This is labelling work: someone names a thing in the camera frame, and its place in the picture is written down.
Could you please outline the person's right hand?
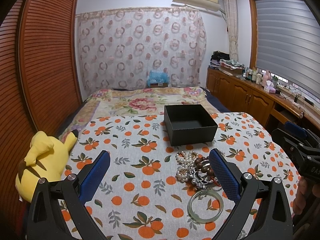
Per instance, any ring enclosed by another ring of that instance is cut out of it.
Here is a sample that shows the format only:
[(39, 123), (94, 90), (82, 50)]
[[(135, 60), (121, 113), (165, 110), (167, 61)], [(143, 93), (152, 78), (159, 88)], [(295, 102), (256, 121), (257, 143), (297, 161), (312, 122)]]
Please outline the person's right hand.
[[(296, 193), (295, 200), (293, 201), (293, 213), (295, 215), (300, 215), (306, 206), (307, 193), (309, 192), (309, 184), (304, 176), (301, 176), (298, 189)], [(312, 187), (312, 194), (319, 198), (320, 197), (320, 186), (319, 184), (314, 184)]]

